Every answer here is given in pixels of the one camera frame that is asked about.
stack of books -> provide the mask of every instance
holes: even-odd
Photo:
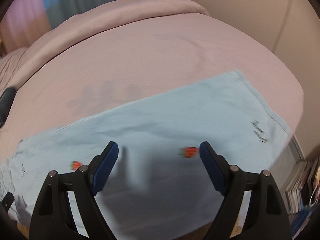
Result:
[[[289,220],[294,239],[307,225],[320,199],[320,158],[299,162],[285,189]]]

metal screw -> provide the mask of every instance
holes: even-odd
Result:
[[[79,170],[81,171],[81,172],[84,172],[84,171],[86,171],[88,169],[88,166],[87,165],[82,165],[80,168],[79,168]]]
[[[54,177],[56,174],[57,174],[56,171],[50,171],[50,172],[48,173],[49,177],[51,177],[51,178]]]
[[[268,171],[268,170],[263,170],[263,171],[262,171],[262,174],[263,174],[264,176],[266,176],[266,177],[269,177],[269,176],[271,175],[270,171]]]
[[[237,165],[231,165],[230,170],[232,171],[239,171],[239,167]]]

black object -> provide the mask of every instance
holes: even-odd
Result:
[[[50,171],[39,193],[30,224],[30,240],[116,240],[94,199],[101,191],[118,157],[118,146],[110,142],[101,155],[75,172]],[[225,196],[220,210],[204,240],[227,240],[235,225],[242,198],[251,190],[247,218],[238,240],[289,240],[291,228],[284,203],[269,171],[260,174],[230,166],[208,142],[200,145],[200,157],[216,190]],[[75,193],[78,209],[89,235],[82,236],[73,220],[67,191]],[[0,226],[6,226],[6,240],[25,240],[7,215],[13,202],[8,193],[0,205]]]
[[[16,90],[13,87],[7,88],[0,97],[0,127],[2,127],[8,118]]]

red patch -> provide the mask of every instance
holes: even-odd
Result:
[[[73,171],[77,170],[79,167],[81,167],[83,164],[80,162],[71,162],[71,169]]]
[[[193,158],[197,155],[199,148],[196,147],[185,147],[183,149],[181,149],[182,153],[181,155],[183,155],[186,158]]]

beige wall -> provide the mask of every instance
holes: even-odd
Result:
[[[296,138],[307,156],[320,143],[320,19],[311,5],[307,0],[194,1],[274,51],[295,75],[305,93]]]

